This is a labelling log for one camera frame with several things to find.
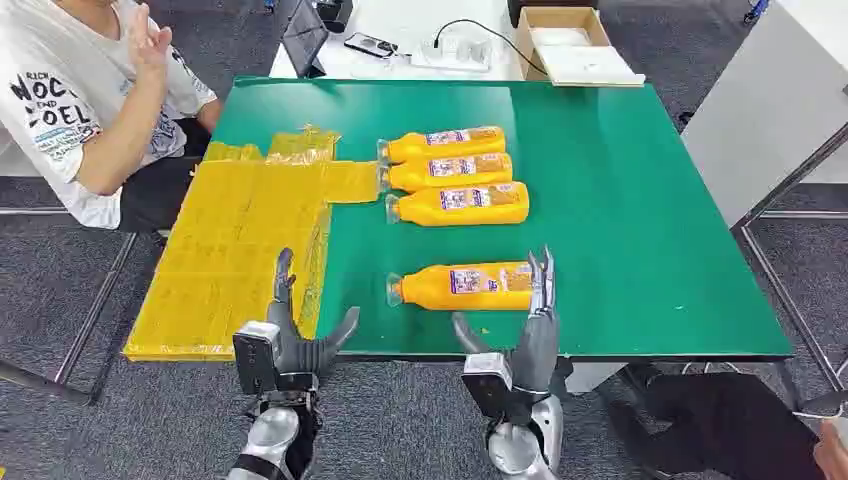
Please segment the seated person's right hand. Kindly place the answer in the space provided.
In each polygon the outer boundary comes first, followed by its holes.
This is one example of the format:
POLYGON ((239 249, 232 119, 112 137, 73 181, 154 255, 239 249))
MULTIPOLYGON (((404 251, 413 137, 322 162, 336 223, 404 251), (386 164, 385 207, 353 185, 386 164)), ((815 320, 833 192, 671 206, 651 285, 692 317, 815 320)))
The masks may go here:
POLYGON ((162 81, 165 78, 172 37, 170 27, 159 28, 151 23, 146 3, 135 7, 129 30, 129 52, 139 80, 154 78, 162 81))

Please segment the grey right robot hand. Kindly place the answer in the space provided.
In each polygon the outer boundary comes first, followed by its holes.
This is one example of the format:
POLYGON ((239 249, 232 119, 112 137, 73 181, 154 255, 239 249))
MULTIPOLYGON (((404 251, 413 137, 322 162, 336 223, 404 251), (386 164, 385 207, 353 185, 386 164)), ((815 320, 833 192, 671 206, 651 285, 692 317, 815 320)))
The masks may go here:
POLYGON ((557 365, 560 321, 556 313, 555 259, 548 247, 544 259, 528 254, 531 300, 517 345, 494 352, 471 329, 465 316, 451 316, 454 332, 466 353, 462 381, 471 395, 485 400, 509 393, 544 396, 557 365))

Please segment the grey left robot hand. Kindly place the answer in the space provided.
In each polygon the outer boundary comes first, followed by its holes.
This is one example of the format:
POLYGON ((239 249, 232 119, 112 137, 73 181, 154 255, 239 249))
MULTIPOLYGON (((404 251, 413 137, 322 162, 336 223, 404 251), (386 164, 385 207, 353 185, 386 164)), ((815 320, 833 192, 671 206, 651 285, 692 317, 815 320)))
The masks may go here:
POLYGON ((279 374, 309 373, 318 377, 334 363, 342 346, 357 329, 360 307, 350 307, 329 335, 317 339, 303 337, 293 317, 292 292, 296 276, 289 274, 293 256, 293 251, 284 247, 277 257, 273 296, 267 309, 267 321, 279 328, 274 365, 279 374))

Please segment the device-holding person's hand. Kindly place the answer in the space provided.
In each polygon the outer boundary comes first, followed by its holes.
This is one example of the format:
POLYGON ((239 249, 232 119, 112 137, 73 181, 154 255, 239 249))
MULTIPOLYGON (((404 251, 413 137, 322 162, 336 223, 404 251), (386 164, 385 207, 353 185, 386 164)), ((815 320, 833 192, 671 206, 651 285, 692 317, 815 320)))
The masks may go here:
POLYGON ((821 422, 819 441, 813 449, 813 455, 827 480, 847 480, 847 449, 832 420, 821 422))

